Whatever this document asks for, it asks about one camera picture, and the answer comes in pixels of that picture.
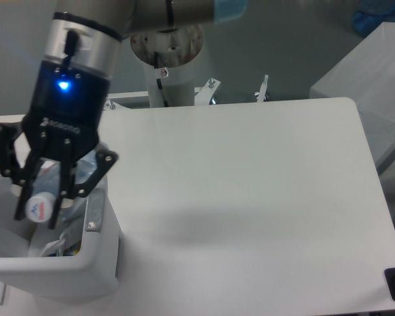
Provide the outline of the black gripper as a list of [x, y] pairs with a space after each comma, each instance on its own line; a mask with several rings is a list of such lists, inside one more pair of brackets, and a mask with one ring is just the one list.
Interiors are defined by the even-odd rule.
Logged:
[[[116, 152], [98, 144], [97, 133], [110, 82], [74, 65], [80, 34], [66, 35], [63, 61], [42, 61], [28, 114], [21, 122], [0, 122], [0, 173], [20, 189], [14, 219], [26, 217], [25, 206], [43, 159], [60, 161], [59, 194], [48, 228], [54, 229], [65, 199], [86, 198], [117, 162]], [[25, 133], [31, 150], [20, 166], [15, 141]], [[77, 160], [95, 147], [96, 169], [75, 183]]]

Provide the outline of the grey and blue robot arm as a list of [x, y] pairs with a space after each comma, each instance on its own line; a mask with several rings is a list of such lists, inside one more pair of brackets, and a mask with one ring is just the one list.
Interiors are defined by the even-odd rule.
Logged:
[[119, 59], [131, 35], [239, 18], [246, 1], [57, 1], [30, 108], [0, 122], [0, 173], [20, 187], [14, 219], [25, 218], [46, 160], [60, 164], [48, 227], [66, 199], [84, 198], [118, 155], [99, 144], [98, 126]]

